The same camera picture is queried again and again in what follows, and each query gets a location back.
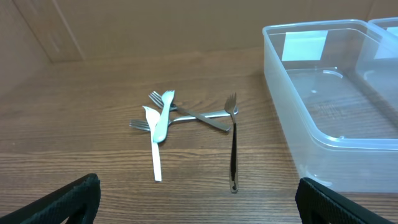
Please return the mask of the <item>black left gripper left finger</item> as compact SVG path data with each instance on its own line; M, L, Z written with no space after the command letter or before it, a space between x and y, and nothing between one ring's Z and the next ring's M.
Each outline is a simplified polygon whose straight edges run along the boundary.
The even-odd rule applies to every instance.
M93 224L100 198L100 180L90 173L1 217L1 223Z

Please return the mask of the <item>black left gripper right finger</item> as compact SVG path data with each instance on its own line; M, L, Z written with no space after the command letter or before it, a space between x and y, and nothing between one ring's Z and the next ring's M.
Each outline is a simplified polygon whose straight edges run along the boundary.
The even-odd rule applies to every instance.
M303 224L392 224L308 177L300 179L295 202Z

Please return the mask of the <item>light blue plastic fork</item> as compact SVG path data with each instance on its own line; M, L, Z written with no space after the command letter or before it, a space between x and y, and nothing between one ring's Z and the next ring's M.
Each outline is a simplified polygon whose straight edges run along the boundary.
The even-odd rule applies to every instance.
M156 97L154 93L151 93L150 96L155 101L156 105L160 105L160 102L163 103L162 113L160 115L159 122L155 127L155 134L153 137L153 141L156 143L160 143L165 140L167 137L167 129L169 125L169 114L170 114L170 105L172 104L175 96L174 90L167 90L162 96L161 99Z

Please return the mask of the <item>white plastic fork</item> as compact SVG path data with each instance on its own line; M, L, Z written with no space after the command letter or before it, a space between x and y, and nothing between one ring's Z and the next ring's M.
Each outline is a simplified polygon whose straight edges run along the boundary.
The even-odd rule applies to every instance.
M160 119L160 114L155 109L152 109L148 106L143 106L146 112L146 121L149 125L150 129L150 141L151 141L151 149L152 149L152 163L154 169L154 180L156 182L162 181L162 170L161 170L161 161L160 161L160 152L159 146L156 142L154 142L154 133L157 122Z

